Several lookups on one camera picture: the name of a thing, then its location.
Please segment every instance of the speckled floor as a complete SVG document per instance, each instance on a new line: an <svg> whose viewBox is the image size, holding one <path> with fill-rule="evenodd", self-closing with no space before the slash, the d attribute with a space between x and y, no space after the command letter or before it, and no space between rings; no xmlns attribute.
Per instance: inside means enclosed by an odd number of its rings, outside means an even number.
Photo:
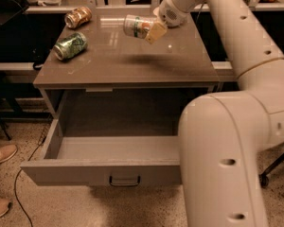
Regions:
<svg viewBox="0 0 284 227"><path fill-rule="evenodd" d="M0 165L0 197L12 201L0 218L0 227L28 227L29 221L14 195L14 181L20 163L38 146L44 122L9 122L11 141L0 130L0 146L16 144L17 154ZM284 150L273 148L258 157L267 166ZM173 187L88 187L37 186L22 172L17 181L18 198L34 227L92 226L186 226L182 186ZM284 227L284 163L270 175L263 190L270 227Z"/></svg>

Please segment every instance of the caster wheel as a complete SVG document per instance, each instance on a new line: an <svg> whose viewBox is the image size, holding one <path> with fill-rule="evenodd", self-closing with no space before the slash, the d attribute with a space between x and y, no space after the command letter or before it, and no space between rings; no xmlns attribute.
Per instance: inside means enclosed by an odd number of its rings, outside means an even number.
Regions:
<svg viewBox="0 0 284 227"><path fill-rule="evenodd" d="M261 187L265 188L268 186L269 179L266 175L259 175L259 182L261 184Z"/></svg>

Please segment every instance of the open drawer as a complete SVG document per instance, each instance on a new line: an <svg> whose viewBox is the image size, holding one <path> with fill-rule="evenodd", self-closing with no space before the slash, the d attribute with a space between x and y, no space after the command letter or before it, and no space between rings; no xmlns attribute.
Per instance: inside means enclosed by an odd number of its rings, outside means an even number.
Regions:
<svg viewBox="0 0 284 227"><path fill-rule="evenodd" d="M191 89L65 91L38 160L38 185L180 184L177 126Z"/></svg>

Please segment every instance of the can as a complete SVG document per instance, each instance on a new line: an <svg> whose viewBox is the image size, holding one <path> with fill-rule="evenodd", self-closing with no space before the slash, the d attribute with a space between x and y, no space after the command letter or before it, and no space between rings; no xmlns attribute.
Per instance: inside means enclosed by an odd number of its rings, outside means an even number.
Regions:
<svg viewBox="0 0 284 227"><path fill-rule="evenodd" d="M82 50L87 48L87 39L80 33L76 32L72 35L56 42L53 50L55 51L56 57L63 61L71 59L79 54Z"/></svg>
<svg viewBox="0 0 284 227"><path fill-rule="evenodd" d="M79 7L71 12L68 12L64 16L66 26L69 28L77 28L83 23L86 23L92 19L92 11L87 7Z"/></svg>
<svg viewBox="0 0 284 227"><path fill-rule="evenodd" d="M155 20L156 18L127 15L123 24L124 33L128 36L145 39Z"/></svg>

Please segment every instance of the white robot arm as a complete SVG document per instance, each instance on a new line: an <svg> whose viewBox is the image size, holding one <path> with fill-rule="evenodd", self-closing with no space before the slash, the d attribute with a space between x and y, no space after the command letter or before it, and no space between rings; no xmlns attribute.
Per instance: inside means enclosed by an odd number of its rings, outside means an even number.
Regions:
<svg viewBox="0 0 284 227"><path fill-rule="evenodd" d="M284 55L243 0L205 0L241 89L201 96L179 122L190 227L268 227L257 153L284 142ZM164 0L168 26L197 0Z"/></svg>

